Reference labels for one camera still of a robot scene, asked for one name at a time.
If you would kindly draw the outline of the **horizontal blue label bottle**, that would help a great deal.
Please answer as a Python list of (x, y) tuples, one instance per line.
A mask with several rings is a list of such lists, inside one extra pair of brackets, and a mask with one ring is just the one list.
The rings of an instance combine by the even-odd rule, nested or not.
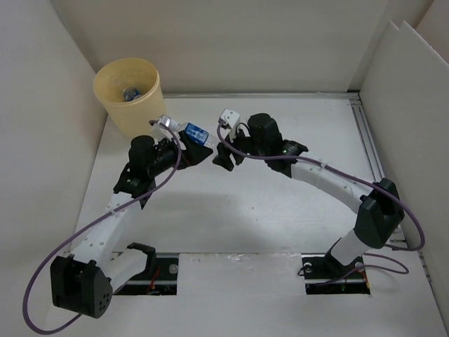
[(184, 123), (181, 125), (181, 130), (184, 131), (187, 137), (198, 145), (209, 148), (214, 148), (219, 143), (219, 140), (209, 131), (200, 128), (192, 123)]

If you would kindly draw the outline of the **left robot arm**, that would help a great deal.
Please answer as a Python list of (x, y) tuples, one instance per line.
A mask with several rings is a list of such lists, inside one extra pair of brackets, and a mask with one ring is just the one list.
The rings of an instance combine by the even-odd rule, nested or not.
[(200, 144), (185, 131), (177, 140), (138, 136), (131, 140), (128, 163), (114, 186), (107, 217), (79, 242), (68, 256), (51, 263), (51, 291), (54, 306), (99, 318), (104, 315), (114, 292), (134, 276), (149, 278), (156, 273), (155, 248), (129, 244), (123, 253), (112, 253), (125, 229), (128, 214), (143, 209), (156, 187), (156, 177), (169, 169), (196, 166), (213, 150)]

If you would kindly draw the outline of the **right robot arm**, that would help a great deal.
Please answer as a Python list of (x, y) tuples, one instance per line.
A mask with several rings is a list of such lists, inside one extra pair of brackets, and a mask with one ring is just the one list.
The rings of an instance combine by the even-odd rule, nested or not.
[(384, 178), (362, 182), (327, 166), (308, 148), (283, 138), (276, 121), (266, 113), (255, 114), (245, 130), (238, 113), (225, 109), (218, 119), (215, 165), (232, 171), (244, 159), (262, 160), (273, 171), (307, 183), (342, 202), (356, 214), (354, 227), (326, 252), (323, 264), (334, 277), (351, 272), (355, 260), (370, 249), (381, 249), (404, 219), (395, 184)]

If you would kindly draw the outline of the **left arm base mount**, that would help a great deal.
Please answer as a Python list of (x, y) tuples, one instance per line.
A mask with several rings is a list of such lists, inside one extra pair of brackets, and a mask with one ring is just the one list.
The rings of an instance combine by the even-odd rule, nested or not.
[(175, 296), (179, 270), (178, 253), (157, 253), (156, 249), (139, 243), (132, 243), (127, 249), (143, 252), (147, 257), (145, 269), (120, 286), (114, 295), (118, 296)]

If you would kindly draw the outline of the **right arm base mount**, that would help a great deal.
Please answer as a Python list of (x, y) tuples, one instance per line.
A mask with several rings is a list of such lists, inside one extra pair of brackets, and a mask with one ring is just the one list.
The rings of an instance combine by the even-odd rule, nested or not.
[(370, 295), (368, 278), (363, 269), (363, 258), (357, 257), (348, 266), (330, 262), (324, 253), (304, 253), (297, 275), (304, 279), (307, 295)]

